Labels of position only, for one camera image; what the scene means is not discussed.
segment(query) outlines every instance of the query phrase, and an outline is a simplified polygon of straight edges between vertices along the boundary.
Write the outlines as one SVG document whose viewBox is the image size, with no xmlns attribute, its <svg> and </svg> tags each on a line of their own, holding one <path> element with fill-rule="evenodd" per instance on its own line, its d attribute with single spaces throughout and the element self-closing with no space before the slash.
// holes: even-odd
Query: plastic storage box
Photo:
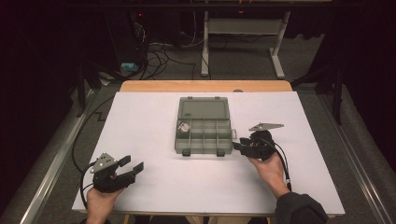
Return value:
<svg viewBox="0 0 396 224">
<path fill-rule="evenodd" d="M 226 97 L 181 97 L 177 115 L 177 154 L 231 154 L 233 138 Z"/>
</svg>

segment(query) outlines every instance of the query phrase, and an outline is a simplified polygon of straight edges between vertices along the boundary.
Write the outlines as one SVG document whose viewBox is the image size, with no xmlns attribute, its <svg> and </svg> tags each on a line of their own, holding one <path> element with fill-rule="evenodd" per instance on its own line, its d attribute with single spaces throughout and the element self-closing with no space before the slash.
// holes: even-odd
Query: gray floor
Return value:
<svg viewBox="0 0 396 224">
<path fill-rule="evenodd" d="M 306 74 L 320 42 L 321 38 L 304 40 L 297 37 L 284 40 L 279 58 L 286 80 L 293 81 L 295 78 Z M 213 47 L 209 54 L 211 78 L 217 80 L 276 79 L 275 70 L 267 51 L 274 43 L 275 39 L 273 37 L 265 37 L 249 43 L 230 39 L 225 49 L 215 49 L 222 48 L 224 40 L 220 37 L 211 38 L 209 42 L 209 45 Z M 200 47 L 183 49 L 166 47 L 166 52 L 173 60 L 183 63 L 196 63 L 193 71 L 194 79 L 208 79 L 208 77 L 200 76 Z M 191 64 L 168 61 L 166 69 L 155 79 L 187 80 L 191 79 L 191 71 Z M 392 213 L 389 214 L 389 217 L 386 217 L 384 211 L 388 211 L 388 213 L 389 211 L 396 211 L 396 176 L 390 170 L 382 154 L 375 146 L 372 137 L 368 134 L 347 93 L 347 89 L 344 88 L 343 94 L 343 125 L 337 126 L 334 125 L 330 115 L 328 100 L 331 100 L 331 96 L 316 95 L 314 87 L 315 84 L 304 84 L 295 90 L 299 93 L 308 121 L 346 210 L 344 216 L 332 218 L 329 223 L 392 223 L 389 219 L 396 220 L 395 215 Z M 119 88 L 120 84 L 104 86 L 95 94 L 96 97 L 91 108 L 96 108 L 112 97 Z M 111 100 L 100 106 L 97 112 L 102 112 L 102 114 L 93 114 L 82 129 L 75 147 L 79 166 L 88 164 L 105 124 L 99 120 L 99 117 L 105 118 L 110 107 Z M 77 120 L 77 110 L 77 104 L 75 104 L 19 188 L 1 217 L 1 223 L 21 222 L 56 153 L 66 142 Z M 45 204 L 35 217 L 35 223 L 79 223 L 85 215 L 71 211 L 71 206 L 78 192 L 78 181 L 79 172 L 74 167 L 70 154 L 68 154 L 48 199 L 45 200 Z M 366 183 L 371 184 L 369 187 L 372 188 L 367 188 Z M 313 181 L 313 184 L 320 187 L 320 183 Z M 380 211 L 375 211 L 378 201 L 375 200 L 373 192 L 377 193 L 380 203 L 382 203 Z M 123 223 L 124 216 L 113 215 L 110 220 L 112 223 Z M 128 223 L 133 222 L 134 219 L 131 217 Z"/>
</svg>

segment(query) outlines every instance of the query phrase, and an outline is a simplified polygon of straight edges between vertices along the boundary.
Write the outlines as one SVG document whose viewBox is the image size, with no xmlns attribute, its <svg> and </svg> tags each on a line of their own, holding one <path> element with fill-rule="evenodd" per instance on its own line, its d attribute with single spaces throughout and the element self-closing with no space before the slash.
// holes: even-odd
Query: dark background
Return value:
<svg viewBox="0 0 396 224">
<path fill-rule="evenodd" d="M 4 1 L 0 9 L 0 168 L 5 192 L 0 213 L 73 104 L 69 92 L 77 84 L 80 63 L 89 59 L 110 69 L 120 65 L 105 15 L 66 10 L 60 4 L 49 0 Z M 329 63 L 341 64 L 356 107 L 393 170 L 395 9 L 390 0 L 366 1 L 365 7 L 338 11 L 295 9 L 285 34 L 288 38 L 297 34 L 311 38 L 326 33 L 311 71 Z M 193 33 L 190 13 L 144 11 L 143 15 L 140 20 L 150 37 L 179 45 L 180 31 Z M 203 13 L 196 15 L 199 33 Z M 215 16 L 265 18 L 269 14 L 246 11 Z M 333 74 L 324 76 L 329 80 Z"/>
</svg>

